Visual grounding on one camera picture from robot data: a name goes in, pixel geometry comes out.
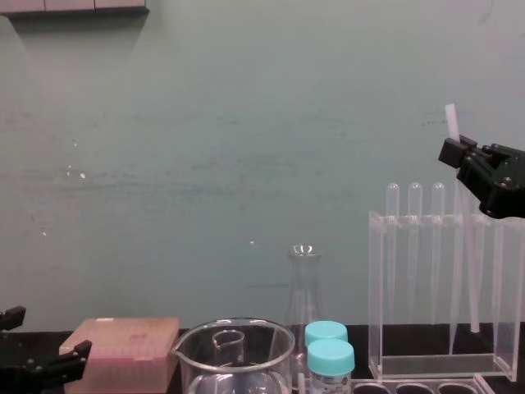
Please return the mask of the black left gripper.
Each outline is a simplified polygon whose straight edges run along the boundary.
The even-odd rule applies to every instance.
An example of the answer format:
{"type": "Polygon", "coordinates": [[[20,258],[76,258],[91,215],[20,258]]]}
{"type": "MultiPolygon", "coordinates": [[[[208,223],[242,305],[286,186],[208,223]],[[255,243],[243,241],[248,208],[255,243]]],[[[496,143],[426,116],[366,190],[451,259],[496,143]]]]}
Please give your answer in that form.
{"type": "MultiPolygon", "coordinates": [[[[0,313],[0,330],[11,331],[20,327],[26,308],[16,306],[0,313]]],[[[89,340],[76,344],[72,351],[59,355],[44,364],[35,365],[39,355],[25,335],[1,333],[1,393],[41,393],[45,387],[60,386],[81,380],[92,349],[89,340]]]]}

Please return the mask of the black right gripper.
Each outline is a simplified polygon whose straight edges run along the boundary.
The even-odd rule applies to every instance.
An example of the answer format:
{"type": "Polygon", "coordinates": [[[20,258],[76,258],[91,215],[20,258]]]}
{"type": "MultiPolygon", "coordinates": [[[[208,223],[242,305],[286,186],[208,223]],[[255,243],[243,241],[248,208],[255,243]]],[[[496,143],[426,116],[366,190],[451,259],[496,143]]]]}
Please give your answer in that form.
{"type": "Polygon", "coordinates": [[[456,170],[456,179],[480,198],[491,218],[524,218],[524,152],[500,144],[477,146],[461,135],[445,139],[438,160],[456,170]]]}

